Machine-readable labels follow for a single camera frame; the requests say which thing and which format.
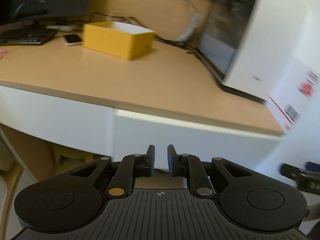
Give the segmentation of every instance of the open box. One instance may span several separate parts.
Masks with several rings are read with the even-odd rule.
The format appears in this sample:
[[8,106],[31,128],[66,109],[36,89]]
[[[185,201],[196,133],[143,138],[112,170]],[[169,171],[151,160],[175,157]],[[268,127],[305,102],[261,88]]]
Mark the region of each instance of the open box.
[[116,57],[133,60],[151,51],[155,32],[121,22],[84,25],[83,45]]

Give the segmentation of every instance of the barcode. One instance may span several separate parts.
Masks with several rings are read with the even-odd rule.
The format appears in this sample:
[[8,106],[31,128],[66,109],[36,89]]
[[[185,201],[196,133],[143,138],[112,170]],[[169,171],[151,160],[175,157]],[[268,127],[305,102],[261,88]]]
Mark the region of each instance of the barcode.
[[290,119],[294,122],[296,122],[297,119],[299,118],[299,114],[297,113],[297,111],[290,105],[287,105],[284,111],[287,113]]

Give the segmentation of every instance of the triangular cutout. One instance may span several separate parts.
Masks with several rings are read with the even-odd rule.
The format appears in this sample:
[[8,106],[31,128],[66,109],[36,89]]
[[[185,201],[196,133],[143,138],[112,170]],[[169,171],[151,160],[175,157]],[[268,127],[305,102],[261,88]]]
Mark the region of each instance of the triangular cutout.
[[252,175],[252,173],[245,171],[241,168],[238,168],[232,164],[229,163],[224,163],[223,166],[229,171],[229,173],[235,177],[235,178],[240,178],[240,177],[246,177]]
[[89,177],[94,170],[98,167],[98,164],[91,165],[89,167],[84,168],[83,170],[76,171],[75,173],[70,174],[71,176],[87,178]]

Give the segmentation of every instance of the red line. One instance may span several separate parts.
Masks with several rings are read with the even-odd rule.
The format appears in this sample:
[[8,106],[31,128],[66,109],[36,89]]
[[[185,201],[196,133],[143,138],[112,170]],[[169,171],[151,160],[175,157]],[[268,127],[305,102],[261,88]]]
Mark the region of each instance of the red line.
[[278,107],[278,109],[280,110],[280,112],[281,112],[281,113],[284,115],[284,117],[289,121],[289,123],[293,125],[293,123],[291,122],[291,120],[285,115],[284,111],[282,111],[282,109],[280,108],[280,106],[278,106],[277,103],[276,103],[271,97],[269,97],[269,98],[270,98],[271,101],[276,105],[276,107]]

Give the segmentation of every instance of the drawer front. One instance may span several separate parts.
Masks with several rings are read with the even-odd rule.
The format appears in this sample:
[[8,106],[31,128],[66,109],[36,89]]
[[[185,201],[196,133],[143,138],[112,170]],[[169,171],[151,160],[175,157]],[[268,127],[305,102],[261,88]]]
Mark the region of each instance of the drawer front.
[[0,86],[0,123],[35,137],[113,154],[113,109]]
[[197,155],[210,162],[223,157],[253,169],[280,142],[281,138],[192,122],[117,110],[115,161],[156,147],[155,168],[167,170],[167,146],[177,153]]

